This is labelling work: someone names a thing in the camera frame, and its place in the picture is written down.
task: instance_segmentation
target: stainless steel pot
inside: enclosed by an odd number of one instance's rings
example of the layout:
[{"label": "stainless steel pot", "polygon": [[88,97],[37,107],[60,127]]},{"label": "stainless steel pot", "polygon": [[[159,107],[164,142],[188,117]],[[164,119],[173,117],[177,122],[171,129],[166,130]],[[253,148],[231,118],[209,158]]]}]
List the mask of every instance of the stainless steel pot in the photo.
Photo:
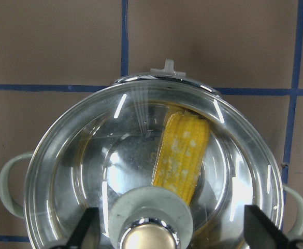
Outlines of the stainless steel pot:
[{"label": "stainless steel pot", "polygon": [[[64,113],[33,153],[16,157],[0,176],[0,196],[25,218],[34,248],[68,238],[83,211],[101,213],[100,248],[112,248],[108,219],[126,192],[151,185],[155,155],[170,108],[184,108],[212,126],[190,211],[191,248],[245,248],[243,207],[256,204],[281,226],[283,185],[276,161],[253,126],[212,88],[173,70],[123,77]],[[9,194],[10,168],[31,158],[24,207]],[[303,214],[294,226],[302,233]]]}]

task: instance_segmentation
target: transparent lid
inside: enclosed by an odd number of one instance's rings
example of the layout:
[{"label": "transparent lid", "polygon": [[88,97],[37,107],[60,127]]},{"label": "transparent lid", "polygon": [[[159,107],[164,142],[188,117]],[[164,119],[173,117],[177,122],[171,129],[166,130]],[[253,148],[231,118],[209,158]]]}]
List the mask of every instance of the transparent lid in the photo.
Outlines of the transparent lid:
[{"label": "transparent lid", "polygon": [[258,205],[279,227],[280,174],[270,150],[242,114],[198,82],[138,75],[72,107],[39,143],[25,193],[33,246],[68,238],[83,211],[93,206],[100,208],[99,248],[113,248],[111,207],[129,190],[153,184],[166,122],[176,112],[210,125],[189,202],[194,223],[189,248],[242,248],[245,204]]}]

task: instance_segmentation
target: pot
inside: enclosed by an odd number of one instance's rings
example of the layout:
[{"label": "pot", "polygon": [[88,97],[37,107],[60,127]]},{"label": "pot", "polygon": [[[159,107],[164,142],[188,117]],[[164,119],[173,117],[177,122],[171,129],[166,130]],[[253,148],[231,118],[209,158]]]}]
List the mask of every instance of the pot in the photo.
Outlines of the pot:
[{"label": "pot", "polygon": [[[126,193],[152,185],[164,120],[175,109],[211,127],[189,203],[189,247],[246,248],[246,204],[259,206],[280,227],[283,184],[270,149],[217,91],[175,72],[173,61],[167,61],[163,70],[120,78],[76,104],[49,128],[35,151],[3,167],[0,197],[12,214],[25,219],[33,248],[68,238],[91,206],[100,209],[99,248],[113,248],[111,209]],[[10,168],[22,159],[30,159],[23,208],[7,184]],[[302,212],[292,230],[296,234],[303,231],[303,201],[298,200]]]}]

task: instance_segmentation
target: white handle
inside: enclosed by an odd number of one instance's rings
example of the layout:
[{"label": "white handle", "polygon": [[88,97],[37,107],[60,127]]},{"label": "white handle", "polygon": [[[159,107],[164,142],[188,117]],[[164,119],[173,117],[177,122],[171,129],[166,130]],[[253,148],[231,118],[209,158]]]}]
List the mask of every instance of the white handle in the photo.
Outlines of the white handle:
[{"label": "white handle", "polygon": [[295,199],[297,204],[296,220],[293,227],[288,232],[288,235],[300,236],[303,233],[303,198],[298,192],[296,192],[286,184],[283,184],[283,189]]},{"label": "white handle", "polygon": [[18,155],[11,160],[9,160],[4,167],[2,168],[2,171],[0,173],[0,198],[6,209],[13,215],[24,218],[23,215],[23,208],[19,204],[15,202],[15,200],[12,198],[10,194],[10,190],[8,188],[8,178],[10,175],[10,171],[12,167],[21,160],[25,159],[31,159],[33,156],[33,151],[23,153],[21,155]]}]

